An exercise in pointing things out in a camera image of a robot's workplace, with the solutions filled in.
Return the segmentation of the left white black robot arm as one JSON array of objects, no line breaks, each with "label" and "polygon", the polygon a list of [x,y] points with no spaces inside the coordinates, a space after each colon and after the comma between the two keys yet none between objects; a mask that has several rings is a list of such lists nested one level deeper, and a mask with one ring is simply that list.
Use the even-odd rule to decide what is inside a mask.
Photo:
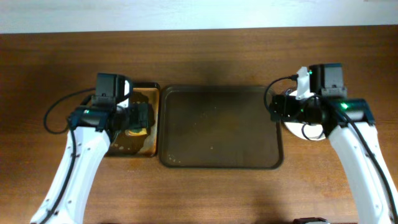
[{"label": "left white black robot arm", "polygon": [[134,84],[124,75],[99,73],[95,94],[67,118],[60,165],[31,223],[82,223],[96,171],[121,133],[146,133],[149,105],[128,103]]}]

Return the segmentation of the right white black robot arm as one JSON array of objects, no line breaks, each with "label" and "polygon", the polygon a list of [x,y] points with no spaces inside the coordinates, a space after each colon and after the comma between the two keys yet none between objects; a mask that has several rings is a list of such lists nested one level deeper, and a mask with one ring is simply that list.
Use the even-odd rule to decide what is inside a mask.
[{"label": "right white black robot arm", "polygon": [[340,63],[301,67],[289,75],[296,94],[265,97],[271,120],[319,124],[337,153],[360,223],[397,223],[397,189],[382,156],[366,100],[349,99]]}]

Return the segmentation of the yellow green sponge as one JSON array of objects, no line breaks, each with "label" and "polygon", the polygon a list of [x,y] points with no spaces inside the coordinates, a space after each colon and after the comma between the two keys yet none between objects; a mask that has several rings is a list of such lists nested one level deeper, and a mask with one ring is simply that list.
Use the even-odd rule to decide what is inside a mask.
[{"label": "yellow green sponge", "polygon": [[147,135],[147,129],[146,128],[128,129],[128,130],[125,130],[125,135],[131,136],[131,137],[145,136],[145,135]]}]

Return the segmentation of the white plate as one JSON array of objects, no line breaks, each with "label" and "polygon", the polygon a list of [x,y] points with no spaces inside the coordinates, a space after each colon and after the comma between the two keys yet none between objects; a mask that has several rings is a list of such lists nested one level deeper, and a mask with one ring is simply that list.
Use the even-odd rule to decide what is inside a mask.
[{"label": "white plate", "polygon": [[284,126],[295,136],[308,141],[326,139],[322,125],[285,122]]}]

